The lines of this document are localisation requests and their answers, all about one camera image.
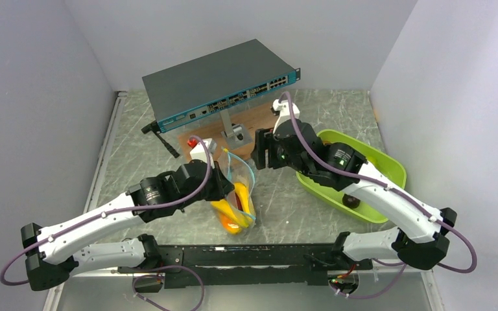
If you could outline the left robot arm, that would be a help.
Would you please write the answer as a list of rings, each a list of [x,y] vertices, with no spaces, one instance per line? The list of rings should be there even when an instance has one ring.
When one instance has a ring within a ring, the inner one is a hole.
[[[163,255],[152,235],[126,242],[98,244],[116,231],[172,216],[198,201],[219,201],[233,192],[234,184],[218,164],[192,160],[154,177],[144,178],[112,201],[61,224],[21,228],[30,288],[42,291],[71,276],[110,267],[145,272],[163,266]]]

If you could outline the clear zip top bag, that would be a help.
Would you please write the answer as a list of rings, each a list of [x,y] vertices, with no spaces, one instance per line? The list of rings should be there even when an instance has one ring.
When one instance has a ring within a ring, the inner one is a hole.
[[[252,201],[255,174],[250,165],[224,148],[218,158],[220,171],[234,186],[234,190],[220,200],[211,202],[221,226],[231,235],[238,235],[253,227],[257,215]]]

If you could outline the yellow banana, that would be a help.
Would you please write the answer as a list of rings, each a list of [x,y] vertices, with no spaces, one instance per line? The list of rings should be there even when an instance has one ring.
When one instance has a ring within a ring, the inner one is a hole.
[[[223,214],[224,216],[227,216],[228,218],[236,222],[234,219],[235,217],[233,215],[233,207],[228,203],[228,201],[221,200],[221,201],[211,202],[211,206],[212,208],[214,208],[215,212],[217,213],[218,219],[219,219],[219,214]]]
[[[234,186],[234,219],[243,228],[252,227],[256,223],[256,212],[250,195],[250,191],[245,184],[240,182],[234,183]]]

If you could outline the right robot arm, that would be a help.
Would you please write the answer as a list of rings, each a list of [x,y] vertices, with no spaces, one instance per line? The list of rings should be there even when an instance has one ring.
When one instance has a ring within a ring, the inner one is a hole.
[[[251,153],[257,169],[290,167],[329,190],[351,196],[386,217],[394,228],[373,233],[342,232],[331,250],[333,264],[346,269],[368,259],[399,259],[417,269],[429,270],[447,255],[448,230],[457,213],[436,209],[411,196],[375,163],[386,158],[378,150],[336,131],[316,133],[310,124],[297,121],[302,136],[318,160],[303,147],[291,121],[277,128],[258,129]]]

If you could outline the orange yellow mango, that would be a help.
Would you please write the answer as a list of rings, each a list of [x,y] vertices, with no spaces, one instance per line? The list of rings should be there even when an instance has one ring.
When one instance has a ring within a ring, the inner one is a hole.
[[[232,219],[224,216],[223,214],[219,214],[219,222],[221,226],[231,235],[237,235],[244,229],[238,223],[234,222]]]

